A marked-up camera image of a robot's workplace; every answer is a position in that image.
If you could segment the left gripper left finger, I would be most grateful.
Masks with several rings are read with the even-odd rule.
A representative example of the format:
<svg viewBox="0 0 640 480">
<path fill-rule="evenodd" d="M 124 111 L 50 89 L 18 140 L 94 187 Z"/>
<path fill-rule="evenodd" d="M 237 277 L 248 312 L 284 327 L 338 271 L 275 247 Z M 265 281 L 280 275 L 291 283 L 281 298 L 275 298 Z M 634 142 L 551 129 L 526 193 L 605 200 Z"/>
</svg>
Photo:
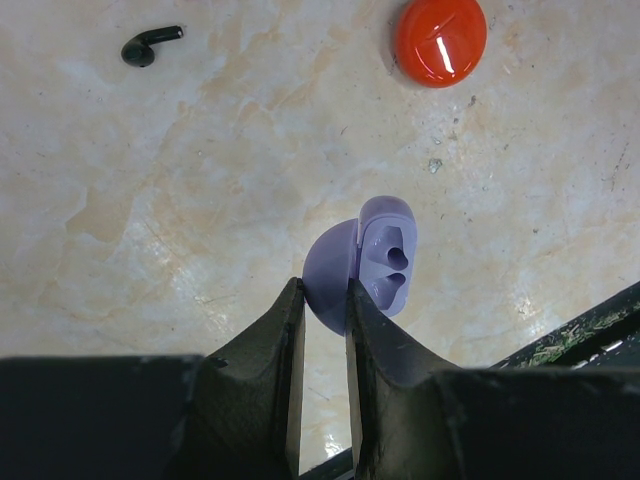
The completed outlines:
<svg viewBox="0 0 640 480">
<path fill-rule="evenodd" d="M 305 350 L 303 285 L 207 356 L 167 479 L 295 479 Z"/>
</svg>

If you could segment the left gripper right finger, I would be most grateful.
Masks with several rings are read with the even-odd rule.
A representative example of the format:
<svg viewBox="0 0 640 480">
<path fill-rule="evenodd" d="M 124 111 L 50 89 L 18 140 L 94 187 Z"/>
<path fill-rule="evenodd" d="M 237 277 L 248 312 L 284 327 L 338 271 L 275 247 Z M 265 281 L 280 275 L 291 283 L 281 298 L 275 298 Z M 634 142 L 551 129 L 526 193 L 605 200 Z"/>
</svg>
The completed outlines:
<svg viewBox="0 0 640 480">
<path fill-rule="evenodd" d="M 476 372 L 406 333 L 358 280 L 347 291 L 345 340 L 356 478 L 468 478 L 454 384 Z"/>
</svg>

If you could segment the purple earbud charging case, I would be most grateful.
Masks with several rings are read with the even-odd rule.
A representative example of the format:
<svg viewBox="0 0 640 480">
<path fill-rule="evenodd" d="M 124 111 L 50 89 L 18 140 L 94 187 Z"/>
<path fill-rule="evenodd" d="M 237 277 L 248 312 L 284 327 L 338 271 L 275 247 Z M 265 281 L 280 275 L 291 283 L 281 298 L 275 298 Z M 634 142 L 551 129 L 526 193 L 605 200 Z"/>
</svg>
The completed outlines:
<svg viewBox="0 0 640 480">
<path fill-rule="evenodd" d="M 418 244 L 409 205 L 394 196 L 369 199 L 359 216 L 325 231 L 304 262 L 307 304 L 328 329 L 344 335 L 349 282 L 358 280 L 386 316 L 407 302 Z"/>
</svg>

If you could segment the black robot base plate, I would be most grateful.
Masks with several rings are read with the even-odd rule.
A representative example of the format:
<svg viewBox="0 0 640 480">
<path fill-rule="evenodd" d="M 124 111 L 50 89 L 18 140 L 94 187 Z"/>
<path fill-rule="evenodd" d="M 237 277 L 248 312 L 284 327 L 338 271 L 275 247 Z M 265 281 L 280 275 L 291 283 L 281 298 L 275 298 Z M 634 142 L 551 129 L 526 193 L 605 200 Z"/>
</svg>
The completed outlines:
<svg viewBox="0 0 640 480">
<path fill-rule="evenodd" d="M 639 475 L 639 289 L 630 286 L 454 390 L 466 479 Z M 358 479 L 352 445 L 308 472 Z"/>
</svg>

